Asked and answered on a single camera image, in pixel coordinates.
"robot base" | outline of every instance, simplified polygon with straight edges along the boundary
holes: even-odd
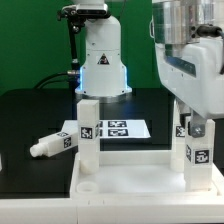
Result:
[[[132,96],[132,91],[130,88],[130,91],[127,91],[126,93],[123,93],[121,95],[117,95],[117,96],[90,96],[87,94],[82,93],[81,91],[79,92],[78,90],[76,90],[76,99],[77,100],[81,100],[81,99],[92,99],[92,100],[99,100],[100,103],[116,103],[116,102],[120,102],[123,100],[128,100],[131,98]]]

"black surface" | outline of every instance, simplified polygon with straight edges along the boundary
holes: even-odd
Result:
[[[172,107],[173,96],[164,89],[137,89],[131,100],[101,104],[100,119],[144,119],[152,136],[148,140],[101,140],[101,150],[169,149]],[[39,138],[60,131],[64,120],[71,119],[72,96],[68,90],[13,90],[0,97],[0,198],[69,197],[77,147],[50,158],[32,158],[29,149]],[[217,129],[224,133],[223,120],[217,121]],[[215,160],[219,167],[224,167],[222,139],[216,134]]]

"green wall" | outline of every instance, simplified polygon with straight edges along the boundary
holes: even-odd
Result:
[[[0,94],[10,89],[32,88],[42,78],[70,69],[66,21],[58,22],[56,12],[70,0],[1,0]],[[107,1],[119,16],[121,2]],[[128,68],[133,88],[160,87],[153,40],[149,37],[150,0],[128,0],[122,26],[122,62]],[[84,62],[84,35],[79,35],[79,57]]]

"white post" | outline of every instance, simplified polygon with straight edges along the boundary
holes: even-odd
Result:
[[[99,169],[99,101],[81,100],[77,104],[78,149],[83,173],[95,173]]]
[[[176,172],[184,172],[185,129],[180,124],[180,113],[177,101],[173,108],[173,131],[170,167]]]
[[[188,135],[186,122],[186,156],[184,163],[184,179],[186,191],[208,191],[212,185],[212,164],[214,149],[215,122],[208,120],[205,125],[205,136],[193,138]]]

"tube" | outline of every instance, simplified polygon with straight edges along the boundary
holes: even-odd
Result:
[[[39,143],[30,148],[33,157],[51,157],[78,145],[78,128],[62,130],[56,134],[39,139]]]

